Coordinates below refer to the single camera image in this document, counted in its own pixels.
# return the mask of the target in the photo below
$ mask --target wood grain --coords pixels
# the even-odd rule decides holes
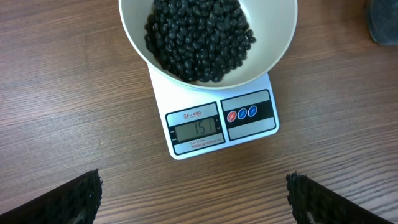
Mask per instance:
[[[398,48],[364,2],[299,0],[275,136],[175,161],[117,1],[2,0],[0,213],[99,168],[96,223],[294,223],[297,170],[398,223]]]

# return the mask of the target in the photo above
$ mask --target button panel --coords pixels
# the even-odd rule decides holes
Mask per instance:
[[[268,90],[221,100],[221,106],[230,141],[276,128]]]

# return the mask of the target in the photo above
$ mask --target red button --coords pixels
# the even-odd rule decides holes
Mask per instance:
[[[233,122],[235,119],[236,119],[236,111],[229,112],[227,117],[228,122]]]

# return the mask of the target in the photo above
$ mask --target black bean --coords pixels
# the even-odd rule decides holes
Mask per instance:
[[[165,63],[169,60],[169,56],[165,52],[161,52],[159,55],[160,63]]]
[[[169,32],[169,38],[170,38],[171,40],[174,40],[174,39],[177,38],[177,34],[176,34],[175,32]]]
[[[168,7],[164,7],[162,13],[167,15],[170,12],[170,9]]]
[[[216,22],[212,19],[212,18],[209,18],[208,20],[207,20],[207,23],[206,23],[209,27],[214,27],[215,25],[216,25]]]
[[[194,53],[194,52],[191,52],[191,51],[187,51],[187,52],[185,53],[185,56],[186,56],[187,58],[195,58],[195,53]]]
[[[198,25],[198,30],[202,31],[206,28],[206,26],[204,24],[199,24]]]
[[[198,42],[199,42],[199,44],[205,45],[206,39],[204,37],[199,37]]]
[[[237,24],[238,24],[238,22],[237,22],[236,19],[231,19],[230,22],[229,22],[229,25],[230,25],[231,27],[234,27],[234,26],[236,26]]]
[[[243,14],[243,11],[242,11],[242,9],[237,9],[237,10],[235,10],[233,13],[235,13],[235,14],[238,15],[238,16],[240,16],[240,15]]]
[[[200,10],[206,10],[207,9],[207,4],[205,2],[201,2],[199,4],[199,8],[200,8]]]
[[[199,50],[199,49],[201,49],[201,44],[199,44],[199,42],[197,42],[197,41],[193,41],[193,42],[192,42],[192,47],[193,47],[194,49]]]
[[[186,69],[185,74],[187,74],[188,77],[191,77],[195,74],[195,71],[192,69]]]
[[[177,40],[185,40],[185,36],[181,32],[179,32],[177,33]]]
[[[192,15],[192,9],[189,7],[185,8],[185,15]]]
[[[206,19],[205,19],[205,18],[203,18],[203,17],[201,17],[201,18],[199,18],[199,20],[198,20],[198,23],[199,23],[199,24],[203,24],[203,25],[205,25],[205,23],[206,23]]]
[[[186,69],[191,69],[192,66],[193,66],[193,63],[192,63],[191,60],[185,60],[185,61],[184,61],[184,67],[185,67]]]
[[[156,47],[153,44],[146,44],[146,47],[151,53],[154,53],[156,51]]]
[[[149,24],[154,24],[155,23],[155,15],[154,14],[149,15],[148,19],[147,19],[147,22]]]
[[[184,48],[184,47],[179,47],[179,48],[178,48],[178,53],[179,53],[180,55],[185,55],[185,48]]]
[[[215,54],[209,53],[209,60],[214,61],[215,58],[216,58]]]
[[[180,33],[188,35],[188,29],[185,26],[180,26]]]
[[[229,68],[224,68],[223,69],[223,73],[224,74],[228,74],[229,72],[231,72],[231,70]]]
[[[247,38],[244,38],[241,43],[243,46],[247,46],[249,44],[249,40]]]
[[[176,7],[171,7],[170,8],[170,15],[176,15],[177,13],[177,8]]]
[[[150,24],[145,24],[144,28],[145,28],[146,31],[150,31],[151,30]]]
[[[242,66],[242,65],[243,65],[242,60],[241,60],[240,58],[236,58],[236,59],[235,59],[235,65],[236,65],[237,67]]]
[[[181,62],[177,62],[177,64],[175,65],[175,67],[176,67],[178,70],[184,70],[184,66],[183,66],[183,64],[182,64]]]
[[[172,53],[173,53],[173,48],[172,48],[169,44],[166,45],[165,50],[166,50],[166,52],[168,52],[169,54],[172,54]]]
[[[236,49],[238,50],[238,52],[243,52],[244,51],[244,46],[239,45]]]
[[[167,25],[167,24],[162,25],[162,26],[160,27],[160,33],[161,33],[162,35],[167,35],[167,28],[168,28],[168,25]]]
[[[207,37],[207,32],[206,32],[206,31],[203,31],[203,32],[201,33],[200,37],[206,38],[206,37]]]
[[[239,41],[237,39],[233,39],[231,44],[232,44],[232,47],[238,47]]]
[[[245,36],[244,35],[238,35],[238,41],[242,41],[243,39],[245,38]]]
[[[184,15],[185,15],[185,8],[179,9],[178,12],[177,12],[177,14],[178,14],[179,16],[184,16]]]
[[[174,22],[174,23],[172,23],[172,29],[174,31],[179,31],[180,30],[180,26],[176,22]]]
[[[220,32],[220,39],[221,40],[225,40],[225,38],[226,38],[225,33],[224,32]]]
[[[183,46],[183,45],[184,45],[184,40],[177,39],[177,40],[175,40],[175,43],[176,43],[178,46]]]
[[[170,64],[168,64],[168,63],[164,63],[163,65],[162,65],[162,68],[163,68],[163,70],[170,70]]]
[[[228,46],[223,47],[221,49],[221,56],[223,56],[224,58],[226,58],[228,56]]]
[[[217,55],[217,56],[216,56],[215,63],[217,63],[217,64],[219,64],[219,65],[224,64],[224,59],[222,58],[221,55]]]
[[[208,82],[208,81],[210,81],[210,79],[208,79],[208,78],[205,77],[205,76],[198,76],[198,80],[199,80],[200,82]]]
[[[242,33],[243,33],[243,30],[242,30],[242,29],[236,29],[236,30],[234,31],[234,33],[235,33],[235,34],[242,34]]]
[[[209,60],[203,60],[201,62],[201,65],[203,68],[209,68],[210,67],[210,61]]]
[[[162,39],[157,40],[156,46],[157,46],[157,48],[164,47],[164,41]]]
[[[223,32],[223,31],[225,30],[224,22],[217,22],[217,29],[218,29],[220,32]]]
[[[176,64],[176,61],[174,60],[173,57],[169,57],[169,63],[170,63],[171,65],[175,65],[175,64]]]
[[[221,9],[221,8],[214,8],[213,9],[213,12],[214,12],[214,14],[215,15],[217,15],[217,16],[221,16],[221,15],[223,15],[223,13],[224,13],[224,10],[223,9]]]
[[[214,51],[216,51],[216,44],[210,43],[208,48],[209,48],[209,52],[214,52]]]
[[[192,45],[190,45],[190,44],[187,44],[187,45],[185,45],[185,49],[187,50],[187,51],[190,51],[190,52],[194,52],[195,51],[195,49],[192,47]]]
[[[181,58],[181,56],[180,56],[179,54],[174,54],[173,56],[174,56],[174,60],[175,60],[176,62],[179,62],[179,61],[182,60],[182,58]]]
[[[211,35],[213,33],[213,28],[211,27],[206,27],[206,31],[208,35]]]
[[[245,52],[239,52],[239,53],[238,53],[238,57],[239,57],[239,59],[241,59],[241,60],[245,60],[245,59],[246,59],[246,54],[245,54]]]
[[[201,12],[200,12],[198,6],[194,6],[194,7],[192,8],[192,14],[193,14],[194,16],[196,16],[196,17],[201,17]]]
[[[153,41],[152,41],[152,38],[150,37],[149,34],[146,34],[145,37],[144,37],[144,39],[145,39],[145,43],[147,43],[147,44],[150,44],[150,43],[153,42]]]
[[[185,43],[186,44],[190,44],[192,42],[192,38],[191,37],[186,37],[185,38]]]
[[[209,52],[207,50],[200,52],[200,60],[206,60],[208,58],[209,58]]]
[[[217,74],[213,78],[213,82],[218,83],[221,81],[221,74]]]
[[[245,35],[246,37],[248,37],[248,39],[250,39],[251,37],[253,37],[254,32],[253,30],[249,29],[248,31],[246,31]]]
[[[249,41],[250,41],[250,44],[254,44],[254,43],[256,43],[257,39],[255,37],[251,37]]]
[[[196,23],[197,23],[197,20],[193,16],[190,16],[188,18],[188,24],[195,25]]]
[[[231,67],[231,66],[234,65],[234,64],[235,64],[235,60],[234,60],[233,58],[231,58],[231,59],[228,61],[228,66]]]
[[[199,39],[199,37],[200,37],[200,32],[199,31],[196,31],[196,32],[193,33],[193,38],[195,38],[197,40],[197,39]]]
[[[188,24],[186,18],[179,18],[179,19],[177,20],[177,22],[178,22],[178,24],[179,24],[180,26],[185,26],[185,25]]]
[[[166,44],[169,44],[169,43],[171,43],[171,42],[173,42],[173,41],[170,41],[170,37],[169,37],[168,35],[166,35],[166,36],[164,37],[164,42],[165,42]]]
[[[232,55],[233,57],[235,57],[235,56],[238,55],[238,52],[237,52],[236,49],[233,48],[233,47],[231,47],[230,52],[231,52],[231,55]]]

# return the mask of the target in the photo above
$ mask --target white scale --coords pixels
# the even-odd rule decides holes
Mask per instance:
[[[170,155],[186,159],[275,134],[279,119],[268,74],[226,90],[194,90],[149,67]]]

